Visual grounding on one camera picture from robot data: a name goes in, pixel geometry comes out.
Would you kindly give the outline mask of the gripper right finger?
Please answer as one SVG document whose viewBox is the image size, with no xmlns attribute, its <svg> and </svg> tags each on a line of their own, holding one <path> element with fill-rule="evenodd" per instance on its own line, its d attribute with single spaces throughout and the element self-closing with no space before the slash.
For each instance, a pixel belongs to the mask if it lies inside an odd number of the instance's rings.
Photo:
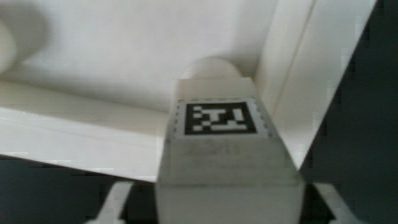
<svg viewBox="0 0 398 224">
<path fill-rule="evenodd" d="M 326 216 L 320 219 L 320 224 L 363 224 L 335 185 L 317 183 L 315 188 L 328 208 Z"/>
</svg>

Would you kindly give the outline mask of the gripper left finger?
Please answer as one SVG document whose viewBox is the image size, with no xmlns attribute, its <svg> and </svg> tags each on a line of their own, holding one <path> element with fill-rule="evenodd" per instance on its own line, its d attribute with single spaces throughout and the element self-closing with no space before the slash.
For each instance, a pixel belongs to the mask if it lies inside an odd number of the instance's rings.
<svg viewBox="0 0 398 224">
<path fill-rule="evenodd" d="M 121 214 L 132 188 L 132 181 L 120 181 L 114 183 L 98 216 L 86 224 L 127 224 L 127 221 L 121 219 Z"/>
</svg>

